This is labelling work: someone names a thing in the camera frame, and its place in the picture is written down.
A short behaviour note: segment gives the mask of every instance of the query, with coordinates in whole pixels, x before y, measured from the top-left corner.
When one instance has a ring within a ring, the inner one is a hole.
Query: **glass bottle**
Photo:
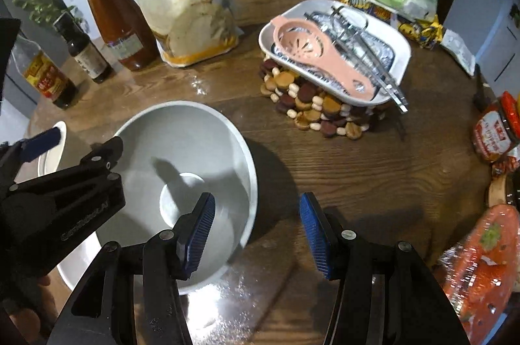
[[[123,66],[137,71],[159,56],[157,42],[133,0],[88,0],[105,43]]]
[[[54,28],[67,42],[69,54],[96,84],[102,83],[112,73],[112,67],[98,51],[90,38],[76,25],[68,12],[64,12],[55,22]]]
[[[73,82],[61,72],[35,42],[17,36],[9,61],[27,82],[61,109],[70,106],[77,94]]]

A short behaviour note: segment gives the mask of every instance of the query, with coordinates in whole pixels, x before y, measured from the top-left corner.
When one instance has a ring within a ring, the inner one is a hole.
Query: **pink egg separator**
[[[374,86],[370,79],[345,62],[331,39],[313,22],[280,15],[271,23],[275,27],[272,35],[275,45],[288,57],[329,73],[351,97],[372,100]]]

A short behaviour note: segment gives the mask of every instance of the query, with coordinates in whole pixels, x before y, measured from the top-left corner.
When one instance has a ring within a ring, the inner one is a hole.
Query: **sticker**
[[[107,45],[110,47],[110,50],[112,50],[112,53],[114,53],[114,57],[118,60],[128,59],[144,48],[137,34],[131,34],[126,38],[108,43]]]
[[[479,120],[475,126],[475,137],[484,156],[491,161],[497,160],[511,146],[502,118],[495,110],[486,113]]]
[[[40,51],[33,59],[24,78],[45,97],[55,101],[67,85],[67,77]]]
[[[87,45],[75,59],[92,79],[97,78],[107,68],[105,58],[93,44]]]

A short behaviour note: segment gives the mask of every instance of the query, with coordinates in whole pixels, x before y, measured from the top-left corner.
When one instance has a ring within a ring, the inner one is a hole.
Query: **brown bottle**
[[[133,0],[88,0],[103,41],[131,71],[145,68],[159,56],[152,31]]]

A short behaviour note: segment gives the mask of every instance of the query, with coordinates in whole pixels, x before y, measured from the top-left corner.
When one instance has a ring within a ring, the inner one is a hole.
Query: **wooden table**
[[[440,47],[411,45],[401,85],[410,103],[401,118],[404,138],[395,117],[388,117],[359,141],[325,139],[296,129],[261,96],[258,33],[299,1],[237,0],[245,32],[240,45],[190,68],[158,63],[139,73],[121,70],[96,85],[68,62],[65,71],[80,83],[81,100],[67,111],[41,100],[30,121],[29,135],[64,120],[83,140],[103,142],[137,112],[182,99],[206,103],[238,127],[256,165],[258,214],[249,245],[219,284],[215,326],[195,334],[195,343],[321,343],[337,284],[323,280],[310,257],[297,216],[302,192],[314,192],[323,207],[334,206],[367,240],[409,241],[428,264],[484,210],[489,167],[470,141],[478,116],[471,103],[475,84]],[[69,293],[59,276],[53,279],[61,309]]]

